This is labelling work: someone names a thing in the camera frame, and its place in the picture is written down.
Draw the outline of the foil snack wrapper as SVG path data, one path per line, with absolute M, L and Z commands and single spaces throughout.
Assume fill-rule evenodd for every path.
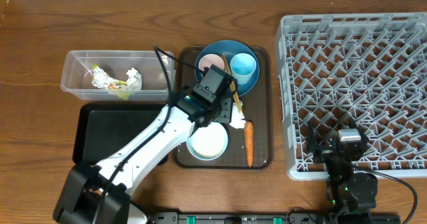
M 93 66 L 93 79 L 91 84 L 99 89 L 112 90 L 114 95 L 122 98 L 123 100 L 129 99 L 128 92 L 121 92 L 121 90 L 126 90 L 129 85 L 129 81 L 122 81 L 119 79 L 114 79 L 109 74 L 107 74 L 103 69 L 97 65 Z

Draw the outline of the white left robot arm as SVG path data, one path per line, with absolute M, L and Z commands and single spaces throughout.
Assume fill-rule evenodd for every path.
M 207 113 L 191 113 L 199 97 L 186 95 L 166 105 L 154 121 L 125 147 L 95 165 L 78 163 L 70 170 L 53 219 L 58 223 L 147 223 L 131 196 L 147 174 L 200 127 L 216 123 L 232 100 L 223 97 Z

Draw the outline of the white paper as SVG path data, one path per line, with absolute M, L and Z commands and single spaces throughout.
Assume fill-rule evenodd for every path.
M 235 103 L 232 105 L 232 119 L 229 123 L 234 129 L 243 129 L 245 127 L 246 120 L 243 112 L 238 110 Z
M 143 85 L 142 75 L 133 67 L 127 71 L 126 75 L 128 76 L 126 81 L 127 90 L 139 91 Z

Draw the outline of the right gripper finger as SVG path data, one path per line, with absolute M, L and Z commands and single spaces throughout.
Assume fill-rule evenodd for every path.
M 308 122 L 308 135 L 306 137 L 306 145 L 308 151 L 315 151 L 317 149 L 315 129 L 311 121 Z
M 349 128 L 350 129 L 357 129 L 358 131 L 360 130 L 352 117 L 349 118 Z

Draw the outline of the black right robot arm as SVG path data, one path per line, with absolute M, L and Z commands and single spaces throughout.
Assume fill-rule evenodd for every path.
M 315 129 L 308 123 L 306 144 L 313 162 L 326 166 L 328 198 L 334 204 L 316 223 L 373 223 L 370 210 L 376 207 L 378 179 L 371 173 L 356 173 L 352 167 L 368 148 L 368 137 L 354 120 L 324 144 L 316 141 Z

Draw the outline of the light blue rice bowl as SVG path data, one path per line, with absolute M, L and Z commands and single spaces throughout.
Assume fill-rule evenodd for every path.
M 228 132 L 220 123 L 210 123 L 199 128 L 186 140 L 188 151 L 202 161 L 211 161 L 221 156 L 228 147 Z

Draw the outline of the orange carrot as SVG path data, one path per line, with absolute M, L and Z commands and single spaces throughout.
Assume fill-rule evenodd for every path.
M 254 162 L 254 124 L 251 121 L 245 123 L 244 139 L 248 167 L 252 167 Z

